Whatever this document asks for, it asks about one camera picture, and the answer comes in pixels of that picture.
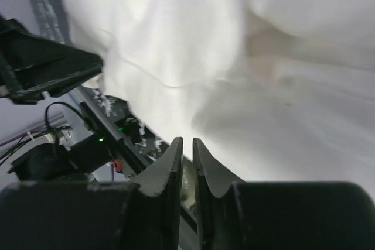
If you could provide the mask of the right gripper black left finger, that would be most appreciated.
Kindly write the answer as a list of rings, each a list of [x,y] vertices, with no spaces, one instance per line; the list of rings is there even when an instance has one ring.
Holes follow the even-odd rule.
[[[128,182],[31,179],[1,191],[2,249],[178,249],[183,139]]]

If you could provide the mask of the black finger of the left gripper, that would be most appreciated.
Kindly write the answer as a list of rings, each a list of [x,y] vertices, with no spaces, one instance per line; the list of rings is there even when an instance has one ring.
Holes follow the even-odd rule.
[[[16,19],[1,18],[1,97],[37,104],[57,98],[100,74],[100,56],[29,33]]]

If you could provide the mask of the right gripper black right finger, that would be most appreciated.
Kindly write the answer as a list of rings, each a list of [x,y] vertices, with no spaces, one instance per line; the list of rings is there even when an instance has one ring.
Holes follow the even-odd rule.
[[[201,249],[373,249],[374,203],[348,182],[246,182],[193,140]]]

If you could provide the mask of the white t shirt red print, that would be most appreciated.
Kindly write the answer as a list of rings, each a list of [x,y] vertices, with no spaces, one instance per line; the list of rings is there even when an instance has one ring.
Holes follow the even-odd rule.
[[[244,180],[374,194],[374,0],[62,0],[87,86]]]

